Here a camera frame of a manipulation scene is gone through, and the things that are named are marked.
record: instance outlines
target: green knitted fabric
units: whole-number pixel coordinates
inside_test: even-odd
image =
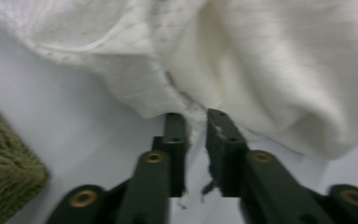
[[[48,182],[48,170],[0,115],[0,224],[33,199]]]

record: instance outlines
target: white table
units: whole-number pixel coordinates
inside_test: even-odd
[[[44,223],[61,197],[84,184],[111,189],[131,176],[138,156],[162,134],[163,118],[142,119],[118,102],[100,79],[40,59],[0,30],[0,111],[51,172],[48,187],[9,224]],[[337,161],[304,157],[268,139],[250,147],[273,152],[297,180],[326,193],[333,184],[358,186],[358,148]],[[172,223],[242,223],[238,201],[217,190],[200,203],[210,181],[203,140],[187,157],[189,194]]]

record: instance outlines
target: white towel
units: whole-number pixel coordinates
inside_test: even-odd
[[[358,1],[0,0],[0,23],[195,137],[211,107],[306,155],[358,144]]]

